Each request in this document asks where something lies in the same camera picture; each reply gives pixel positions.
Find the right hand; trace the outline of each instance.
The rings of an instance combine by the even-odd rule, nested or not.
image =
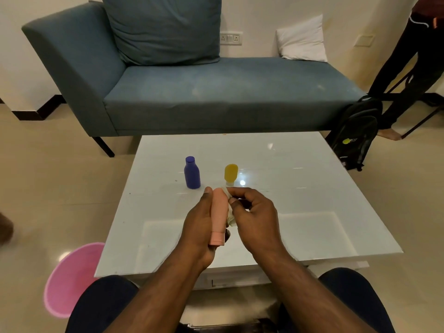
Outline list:
[[[233,195],[229,203],[241,237],[242,243],[253,256],[262,253],[276,253],[284,250],[279,231],[278,212],[271,200],[251,188],[227,187]],[[248,212],[238,200],[251,202]]]

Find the sofa armrest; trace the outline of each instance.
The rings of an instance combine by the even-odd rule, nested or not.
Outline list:
[[[126,65],[103,5],[86,3],[22,27],[75,116],[92,137],[116,136],[103,99]]]

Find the black pants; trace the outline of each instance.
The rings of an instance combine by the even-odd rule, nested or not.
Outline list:
[[[392,55],[380,70],[369,95],[378,97],[418,53],[412,81],[401,92],[390,108],[383,114],[379,128],[391,128],[392,124],[432,87],[444,71],[444,23],[433,27],[433,19],[412,14]]]
[[[384,306],[370,283],[358,272],[336,268],[323,274],[319,280],[341,299],[354,313],[378,333],[394,333]],[[138,288],[120,276],[109,276],[95,281],[77,302],[66,327],[66,333],[102,333],[138,292]],[[279,310],[280,333],[296,333],[286,309]],[[176,333],[194,330],[179,324]]]

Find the purple bottle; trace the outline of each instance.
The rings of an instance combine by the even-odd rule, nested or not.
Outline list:
[[[200,172],[196,165],[194,157],[186,157],[185,159],[185,181],[186,186],[190,189],[200,188]]]

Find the forearm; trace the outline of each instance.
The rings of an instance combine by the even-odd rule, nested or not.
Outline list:
[[[283,248],[255,255],[284,303],[293,323],[303,332],[376,333]]]
[[[177,246],[106,333],[172,333],[202,272],[192,253]]]

